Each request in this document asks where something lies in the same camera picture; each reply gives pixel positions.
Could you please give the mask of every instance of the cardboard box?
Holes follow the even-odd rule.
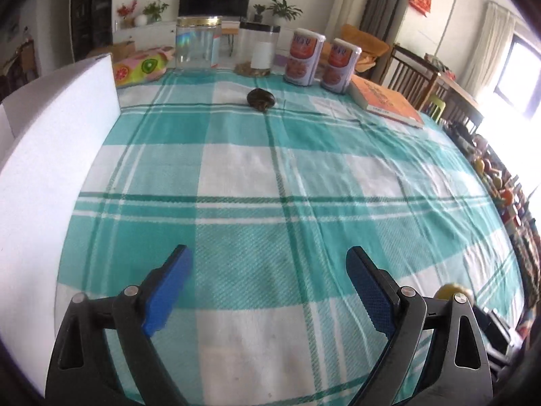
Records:
[[[117,43],[106,47],[98,47],[91,51],[87,55],[87,58],[104,53],[111,53],[113,55],[113,62],[117,63],[118,61],[122,61],[135,53],[135,43],[133,41],[125,41],[123,43]]]

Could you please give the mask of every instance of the blue gripper pad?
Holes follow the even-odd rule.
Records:
[[[170,257],[164,264],[164,267],[167,266],[164,276],[145,304],[142,328],[148,337],[152,337],[156,331],[165,327],[180,290],[191,275],[193,267],[191,250],[187,247],[177,248],[173,254],[175,256]]]
[[[394,313],[398,296],[360,247],[348,250],[346,271],[375,329],[389,340],[396,330]]]

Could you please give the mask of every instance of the canister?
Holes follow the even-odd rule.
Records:
[[[217,67],[222,17],[177,19],[177,70],[206,71]]]
[[[325,37],[319,33],[296,29],[283,79],[304,87],[312,85],[324,42]]]
[[[333,93],[345,93],[361,52],[362,49],[358,46],[339,38],[334,39],[321,86]]]
[[[242,21],[235,46],[235,73],[249,77],[271,74],[279,35],[279,26]]]

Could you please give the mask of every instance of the red flowers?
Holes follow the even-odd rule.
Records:
[[[123,4],[116,10],[116,13],[121,17],[125,18],[134,13],[135,6],[137,6],[137,0],[133,0],[129,6]]]

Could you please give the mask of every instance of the metal screw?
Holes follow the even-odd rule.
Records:
[[[135,296],[137,292],[139,292],[139,287],[137,287],[136,285],[131,285],[124,289],[124,294],[126,296]]]
[[[73,303],[81,303],[84,300],[85,300],[85,294],[84,293],[74,294],[74,296],[71,298],[71,301]]]
[[[407,298],[413,298],[416,295],[415,290],[408,286],[402,287],[400,292]]]
[[[468,298],[466,298],[466,295],[463,293],[455,293],[454,299],[458,303],[466,303],[466,301],[468,300]]]

